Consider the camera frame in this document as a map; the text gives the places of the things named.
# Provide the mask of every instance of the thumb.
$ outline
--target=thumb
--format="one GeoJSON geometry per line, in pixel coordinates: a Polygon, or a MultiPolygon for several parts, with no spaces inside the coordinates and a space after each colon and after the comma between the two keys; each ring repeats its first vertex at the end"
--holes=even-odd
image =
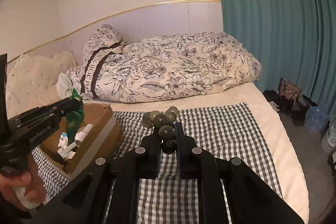
{"type": "Polygon", "coordinates": [[[32,175],[29,173],[29,171],[25,171],[19,176],[2,176],[1,178],[1,183],[3,185],[7,185],[10,187],[22,187],[22,186],[27,186],[30,184],[30,181],[32,179],[32,175]]]}

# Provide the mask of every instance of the mattress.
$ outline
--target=mattress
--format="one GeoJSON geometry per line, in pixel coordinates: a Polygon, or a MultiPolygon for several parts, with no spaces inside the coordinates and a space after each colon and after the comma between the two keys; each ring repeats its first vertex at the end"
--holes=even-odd
{"type": "Polygon", "coordinates": [[[165,111],[174,105],[178,109],[216,107],[247,103],[271,152],[284,201],[308,223],[308,190],[301,165],[280,121],[279,115],[253,83],[244,83],[221,93],[198,95],[169,101],[125,104],[109,103],[114,111],[165,111]]]}

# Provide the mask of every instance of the human hand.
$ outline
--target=human hand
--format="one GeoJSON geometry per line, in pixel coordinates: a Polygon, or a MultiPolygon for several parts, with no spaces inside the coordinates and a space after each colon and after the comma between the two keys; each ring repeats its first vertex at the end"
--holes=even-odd
{"type": "Polygon", "coordinates": [[[38,175],[38,166],[31,154],[28,156],[28,170],[21,175],[3,176],[0,174],[0,192],[4,199],[23,211],[27,209],[20,203],[12,187],[26,187],[25,198],[40,204],[46,198],[43,184],[43,180],[38,175]]]}

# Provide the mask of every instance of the floral blanket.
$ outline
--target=floral blanket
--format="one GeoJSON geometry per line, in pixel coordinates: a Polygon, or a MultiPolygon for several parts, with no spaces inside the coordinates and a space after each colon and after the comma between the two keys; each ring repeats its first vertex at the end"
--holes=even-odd
{"type": "Polygon", "coordinates": [[[67,72],[82,98],[162,101],[219,93],[261,78],[258,60],[224,32],[166,35],[124,45],[110,25],[90,38],[83,65],[67,72]]]}

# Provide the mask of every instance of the curtain fold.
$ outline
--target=curtain fold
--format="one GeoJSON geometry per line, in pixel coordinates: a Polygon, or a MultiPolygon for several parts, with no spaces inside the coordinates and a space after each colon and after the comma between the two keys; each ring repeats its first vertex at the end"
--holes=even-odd
{"type": "Polygon", "coordinates": [[[286,78],[336,113],[336,0],[222,0],[224,31],[261,62],[256,86],[286,78]]]}

